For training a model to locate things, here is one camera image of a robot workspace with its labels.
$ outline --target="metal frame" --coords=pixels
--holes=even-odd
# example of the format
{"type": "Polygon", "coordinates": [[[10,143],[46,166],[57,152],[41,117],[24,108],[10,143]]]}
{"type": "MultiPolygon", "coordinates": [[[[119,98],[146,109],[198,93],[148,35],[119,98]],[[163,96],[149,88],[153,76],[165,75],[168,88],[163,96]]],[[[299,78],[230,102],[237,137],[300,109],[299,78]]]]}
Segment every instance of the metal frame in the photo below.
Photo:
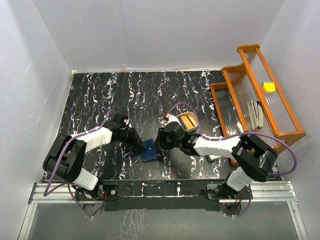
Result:
{"type": "MultiPolygon", "coordinates": [[[[51,186],[55,187],[59,183],[53,183],[51,186]]],[[[143,181],[140,183],[141,187],[145,185],[143,181]]],[[[74,204],[75,202],[70,196],[68,187],[66,185],[58,188],[49,196],[44,197],[43,193],[47,183],[35,183],[29,200],[27,212],[22,224],[20,235],[18,240],[27,240],[31,230],[31,226],[36,214],[38,204],[74,204]]],[[[254,182],[250,185],[252,190],[252,202],[287,202],[289,211],[291,213],[292,221],[299,240],[308,240],[308,235],[300,215],[296,194],[293,190],[290,181],[267,181],[267,182],[254,182]]],[[[137,198],[141,196],[128,196],[129,198],[137,198]]],[[[163,196],[164,198],[183,198],[180,195],[163,196]]],[[[221,199],[220,203],[234,202],[234,200],[221,199]]],[[[101,204],[100,200],[85,200],[80,201],[82,204],[101,204]]]]}

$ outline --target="gray floor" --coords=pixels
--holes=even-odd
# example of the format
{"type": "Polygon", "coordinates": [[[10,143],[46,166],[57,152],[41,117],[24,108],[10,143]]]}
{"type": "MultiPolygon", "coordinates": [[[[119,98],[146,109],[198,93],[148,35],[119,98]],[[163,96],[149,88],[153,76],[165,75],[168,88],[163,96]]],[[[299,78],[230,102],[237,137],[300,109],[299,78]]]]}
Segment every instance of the gray floor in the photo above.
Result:
{"type": "Polygon", "coordinates": [[[29,240],[296,240],[286,202],[253,202],[231,219],[204,210],[122,210],[90,220],[75,204],[38,204],[29,240]]]}

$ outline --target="white panel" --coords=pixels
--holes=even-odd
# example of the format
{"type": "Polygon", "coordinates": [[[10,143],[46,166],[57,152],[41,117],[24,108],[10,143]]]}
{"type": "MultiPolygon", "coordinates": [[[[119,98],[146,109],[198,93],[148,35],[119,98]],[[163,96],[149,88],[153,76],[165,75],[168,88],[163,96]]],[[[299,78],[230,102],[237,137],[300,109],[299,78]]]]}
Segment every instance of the white panel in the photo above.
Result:
{"type": "Polygon", "coordinates": [[[17,239],[71,71],[31,0],[0,2],[0,239],[17,239]]]}
{"type": "MultiPolygon", "coordinates": [[[[311,240],[318,240],[320,206],[320,2],[286,0],[263,44],[262,53],[296,113],[306,136],[293,145],[298,166],[287,176],[311,240]]],[[[280,154],[280,170],[292,166],[292,157],[280,154]]]]}
{"type": "Polygon", "coordinates": [[[222,68],[261,44],[283,0],[33,0],[78,72],[222,68]]]}

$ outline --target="ribbed translucent panel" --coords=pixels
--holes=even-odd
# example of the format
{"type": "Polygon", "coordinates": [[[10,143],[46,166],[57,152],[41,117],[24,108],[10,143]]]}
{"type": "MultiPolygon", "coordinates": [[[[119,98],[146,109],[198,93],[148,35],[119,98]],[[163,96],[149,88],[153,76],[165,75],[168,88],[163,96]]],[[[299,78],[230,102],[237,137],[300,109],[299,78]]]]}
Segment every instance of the ribbed translucent panel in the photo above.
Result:
{"type": "MultiPolygon", "coordinates": [[[[259,85],[262,87],[263,82],[272,81],[269,74],[264,67],[261,59],[256,51],[247,51],[245,53],[246,58],[249,61],[250,67],[252,68],[255,78],[259,85]]],[[[295,132],[297,129],[278,93],[276,90],[274,93],[265,93],[263,95],[269,105],[272,115],[277,123],[279,130],[282,133],[295,132]]]]}
{"type": "MultiPolygon", "coordinates": [[[[248,126],[250,131],[253,131],[254,129],[252,127],[250,115],[248,111],[248,101],[250,99],[252,99],[254,102],[258,101],[254,88],[252,87],[252,84],[246,73],[244,74],[239,74],[235,72],[229,73],[229,78],[231,80],[235,95],[237,97],[240,108],[242,110],[246,125],[248,126]]],[[[269,126],[269,123],[266,119],[265,114],[263,114],[263,127],[261,129],[256,129],[255,132],[273,136],[273,132],[271,131],[271,128],[269,126]]],[[[261,139],[264,140],[271,147],[274,147],[277,145],[276,141],[273,141],[267,137],[261,137],[261,139]]]]}
{"type": "Polygon", "coordinates": [[[239,122],[239,117],[234,102],[231,98],[229,89],[217,89],[215,90],[215,94],[219,103],[228,136],[237,134],[238,130],[236,124],[239,122]]]}

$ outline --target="yellow block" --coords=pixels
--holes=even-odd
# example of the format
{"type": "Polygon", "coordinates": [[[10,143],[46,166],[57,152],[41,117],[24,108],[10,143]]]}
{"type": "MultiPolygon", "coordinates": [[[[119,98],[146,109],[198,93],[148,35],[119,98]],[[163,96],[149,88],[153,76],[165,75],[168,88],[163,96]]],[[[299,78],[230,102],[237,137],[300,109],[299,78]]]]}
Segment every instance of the yellow block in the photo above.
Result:
{"type": "Polygon", "coordinates": [[[262,83],[262,89],[266,94],[270,94],[276,91],[276,86],[273,81],[264,81],[262,83]]]}

